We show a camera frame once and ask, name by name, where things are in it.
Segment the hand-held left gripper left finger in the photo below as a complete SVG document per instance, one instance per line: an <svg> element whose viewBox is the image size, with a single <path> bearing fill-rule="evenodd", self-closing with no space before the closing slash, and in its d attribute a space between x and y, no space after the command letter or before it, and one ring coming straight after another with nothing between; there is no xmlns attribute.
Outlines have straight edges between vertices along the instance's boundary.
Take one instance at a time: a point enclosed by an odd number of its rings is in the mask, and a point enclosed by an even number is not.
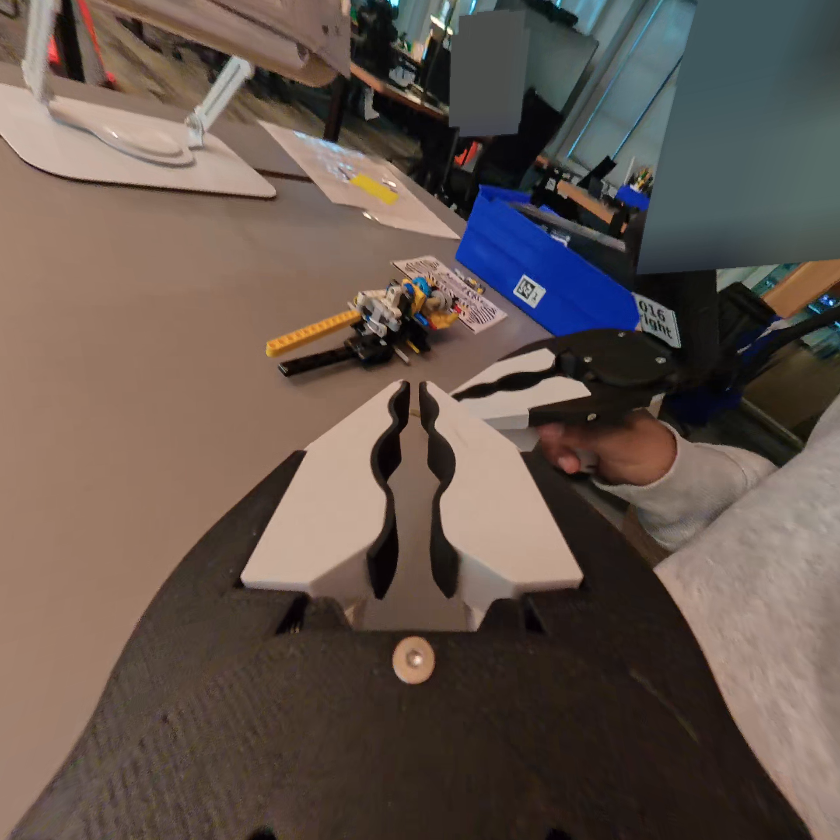
<svg viewBox="0 0 840 840"><path fill-rule="evenodd" d="M389 479L402 462L411 387L394 381L301 452L241 574L245 588L327 598L358 626L398 561Z"/></svg>

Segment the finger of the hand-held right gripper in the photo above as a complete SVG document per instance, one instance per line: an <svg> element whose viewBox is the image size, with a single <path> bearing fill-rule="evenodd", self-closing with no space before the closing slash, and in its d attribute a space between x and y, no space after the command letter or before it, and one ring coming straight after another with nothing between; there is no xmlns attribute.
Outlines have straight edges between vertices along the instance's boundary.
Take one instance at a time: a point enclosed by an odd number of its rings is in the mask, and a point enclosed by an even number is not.
<svg viewBox="0 0 840 840"><path fill-rule="evenodd" d="M519 431L530 426L533 408L588 398L591 390L581 381L550 377L516 391L496 391L467 400L469 415L500 432Z"/></svg>
<svg viewBox="0 0 840 840"><path fill-rule="evenodd" d="M560 374L556 353L537 348L511 355L488 366L451 392L458 402L522 392Z"/></svg>

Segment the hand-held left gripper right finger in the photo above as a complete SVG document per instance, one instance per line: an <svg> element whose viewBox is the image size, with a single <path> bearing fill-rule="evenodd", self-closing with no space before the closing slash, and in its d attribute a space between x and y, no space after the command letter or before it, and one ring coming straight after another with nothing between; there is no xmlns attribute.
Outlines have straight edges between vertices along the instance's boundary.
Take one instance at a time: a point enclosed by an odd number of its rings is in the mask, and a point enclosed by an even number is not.
<svg viewBox="0 0 840 840"><path fill-rule="evenodd" d="M478 630L498 601L576 591L584 574L519 448L435 383L419 385L427 466L438 480L434 581Z"/></svg>

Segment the multicoloured lego model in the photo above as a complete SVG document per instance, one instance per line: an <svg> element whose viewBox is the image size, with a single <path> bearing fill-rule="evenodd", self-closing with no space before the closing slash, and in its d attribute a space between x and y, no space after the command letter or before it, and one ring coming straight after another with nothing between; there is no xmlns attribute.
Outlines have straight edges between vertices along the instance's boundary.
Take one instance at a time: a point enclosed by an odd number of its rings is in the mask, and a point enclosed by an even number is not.
<svg viewBox="0 0 840 840"><path fill-rule="evenodd" d="M410 364L405 350L425 356L432 349L433 336L451 328L468 311L466 299L435 280L422 276L394 280L381 289L359 291L338 314L269 340L266 356L286 358L278 363L285 377L350 362L369 369L394 357ZM336 348L287 357L345 329L351 334Z"/></svg>

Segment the person's right forearm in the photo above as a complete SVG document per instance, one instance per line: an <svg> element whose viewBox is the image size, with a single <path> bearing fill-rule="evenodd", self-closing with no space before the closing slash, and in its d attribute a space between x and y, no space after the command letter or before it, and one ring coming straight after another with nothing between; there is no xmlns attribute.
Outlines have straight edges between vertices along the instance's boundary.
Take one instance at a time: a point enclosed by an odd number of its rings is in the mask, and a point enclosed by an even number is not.
<svg viewBox="0 0 840 840"><path fill-rule="evenodd" d="M662 550L677 551L776 470L742 448L696 443L658 420L650 426L667 441L669 468L646 483L595 478L595 484L636 510L639 524Z"/></svg>

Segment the person's right hand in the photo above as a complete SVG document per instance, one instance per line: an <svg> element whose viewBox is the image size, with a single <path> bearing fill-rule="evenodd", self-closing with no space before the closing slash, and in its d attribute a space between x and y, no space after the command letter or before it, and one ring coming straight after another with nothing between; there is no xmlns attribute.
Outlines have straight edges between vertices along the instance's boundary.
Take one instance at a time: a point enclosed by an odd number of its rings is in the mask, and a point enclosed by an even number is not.
<svg viewBox="0 0 840 840"><path fill-rule="evenodd" d="M653 484L677 458L674 433L644 409L618 425L551 423L540 426L538 435L552 466L570 476L591 473L607 484Z"/></svg>

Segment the black white printed sticker sheet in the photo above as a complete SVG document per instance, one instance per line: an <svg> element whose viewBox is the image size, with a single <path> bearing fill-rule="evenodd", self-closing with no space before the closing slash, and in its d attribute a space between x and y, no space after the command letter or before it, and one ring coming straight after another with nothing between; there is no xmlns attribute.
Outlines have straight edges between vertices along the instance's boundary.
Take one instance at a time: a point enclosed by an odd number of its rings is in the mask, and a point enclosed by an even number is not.
<svg viewBox="0 0 840 840"><path fill-rule="evenodd" d="M507 317L486 295L487 289L475 278L460 269L450 269L439 259L423 256L395 260L392 265L405 277L424 278L457 299L458 318L472 333L481 333Z"/></svg>

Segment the blue plastic bin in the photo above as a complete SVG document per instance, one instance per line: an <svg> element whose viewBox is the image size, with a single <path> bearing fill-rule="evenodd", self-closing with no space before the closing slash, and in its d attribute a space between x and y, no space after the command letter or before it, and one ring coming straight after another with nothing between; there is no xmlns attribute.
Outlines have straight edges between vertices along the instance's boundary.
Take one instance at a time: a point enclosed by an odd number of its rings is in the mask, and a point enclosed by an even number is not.
<svg viewBox="0 0 840 840"><path fill-rule="evenodd" d="M457 261L554 336L635 330L632 293L516 208L527 202L524 192L482 185Z"/></svg>

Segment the black flat case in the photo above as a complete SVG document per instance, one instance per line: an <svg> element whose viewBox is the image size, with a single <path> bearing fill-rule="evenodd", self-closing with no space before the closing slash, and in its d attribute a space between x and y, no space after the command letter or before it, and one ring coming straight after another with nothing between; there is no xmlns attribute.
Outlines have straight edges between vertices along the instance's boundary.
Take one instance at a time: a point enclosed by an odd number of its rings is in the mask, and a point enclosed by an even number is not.
<svg viewBox="0 0 840 840"><path fill-rule="evenodd" d="M560 232L571 238L586 239L600 246L614 250L617 253L627 252L626 244L619 238L604 234L591 227L587 227L554 212L543 211L529 203L508 202L508 206L535 224L547 227L549 230Z"/></svg>

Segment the white instruction sheet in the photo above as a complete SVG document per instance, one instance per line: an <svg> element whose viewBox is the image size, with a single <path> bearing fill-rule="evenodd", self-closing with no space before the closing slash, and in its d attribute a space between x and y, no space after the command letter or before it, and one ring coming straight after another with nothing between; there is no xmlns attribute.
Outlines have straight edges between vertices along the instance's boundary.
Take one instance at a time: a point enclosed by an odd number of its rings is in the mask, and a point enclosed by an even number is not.
<svg viewBox="0 0 840 840"><path fill-rule="evenodd" d="M413 193L391 163L273 123L260 121L259 125L332 203L360 209L375 222L390 228L436 238L460 238ZM386 206L350 185L350 178L360 173L393 185L400 194L398 201Z"/></svg>

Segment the wooden beam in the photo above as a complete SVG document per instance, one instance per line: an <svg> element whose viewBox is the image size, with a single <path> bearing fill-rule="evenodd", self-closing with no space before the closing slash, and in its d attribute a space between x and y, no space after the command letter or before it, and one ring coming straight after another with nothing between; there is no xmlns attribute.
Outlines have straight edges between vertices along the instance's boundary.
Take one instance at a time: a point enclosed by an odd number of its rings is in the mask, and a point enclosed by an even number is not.
<svg viewBox="0 0 840 840"><path fill-rule="evenodd" d="M814 300L838 290L839 259L808 261L763 295L763 301L783 319L806 308Z"/></svg>

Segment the yellow flat piece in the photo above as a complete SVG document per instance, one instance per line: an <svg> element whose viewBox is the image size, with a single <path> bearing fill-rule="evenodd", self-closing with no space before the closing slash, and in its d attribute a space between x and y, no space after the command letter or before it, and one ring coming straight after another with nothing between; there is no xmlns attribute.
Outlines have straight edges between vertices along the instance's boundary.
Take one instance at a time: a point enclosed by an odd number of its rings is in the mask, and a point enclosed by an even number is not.
<svg viewBox="0 0 840 840"><path fill-rule="evenodd" d="M376 202L386 206L395 204L400 197L399 192L390 183L383 182L382 180L376 181L374 178L362 173L350 178L349 184L361 190L362 193L374 199Z"/></svg>

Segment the person's grey sweatshirt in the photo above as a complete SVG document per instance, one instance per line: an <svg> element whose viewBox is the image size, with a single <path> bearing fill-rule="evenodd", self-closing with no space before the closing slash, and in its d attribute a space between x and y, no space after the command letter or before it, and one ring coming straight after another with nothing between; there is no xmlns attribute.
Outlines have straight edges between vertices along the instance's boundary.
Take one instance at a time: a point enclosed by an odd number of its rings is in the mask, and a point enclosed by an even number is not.
<svg viewBox="0 0 840 840"><path fill-rule="evenodd" d="M838 400L658 575L764 769L814 838L838 838Z"/></svg>

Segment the background workbench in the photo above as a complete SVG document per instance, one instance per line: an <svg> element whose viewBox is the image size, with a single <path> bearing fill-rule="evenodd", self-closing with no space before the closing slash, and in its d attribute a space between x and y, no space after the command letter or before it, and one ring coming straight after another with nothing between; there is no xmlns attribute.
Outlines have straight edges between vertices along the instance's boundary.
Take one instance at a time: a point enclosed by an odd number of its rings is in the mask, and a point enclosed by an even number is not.
<svg viewBox="0 0 840 840"><path fill-rule="evenodd" d="M399 87L356 63L350 65L349 107L365 121L387 122L416 139L451 141L448 107L423 99L412 85Z"/></svg>

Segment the white stand base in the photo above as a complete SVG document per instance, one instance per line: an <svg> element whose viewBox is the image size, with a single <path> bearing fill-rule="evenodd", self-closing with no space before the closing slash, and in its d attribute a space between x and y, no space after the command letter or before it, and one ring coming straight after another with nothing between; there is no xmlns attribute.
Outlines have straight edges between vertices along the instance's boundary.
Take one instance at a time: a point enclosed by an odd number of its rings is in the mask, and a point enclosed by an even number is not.
<svg viewBox="0 0 840 840"><path fill-rule="evenodd" d="M25 163L63 179L189 193L273 198L276 189L209 132L245 80L247 62L226 70L187 122L56 96L48 84L58 2L31 2L23 87L1 86L2 139Z"/></svg>

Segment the red black object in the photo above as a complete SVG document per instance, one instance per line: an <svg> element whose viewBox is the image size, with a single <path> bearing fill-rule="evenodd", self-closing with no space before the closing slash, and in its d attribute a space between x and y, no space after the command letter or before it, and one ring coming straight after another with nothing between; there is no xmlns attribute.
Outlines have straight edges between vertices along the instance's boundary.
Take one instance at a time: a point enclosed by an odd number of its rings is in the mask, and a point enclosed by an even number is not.
<svg viewBox="0 0 840 840"><path fill-rule="evenodd" d="M84 1L57 2L48 61L49 68L59 77L117 89L112 74L104 67L91 12Z"/></svg>

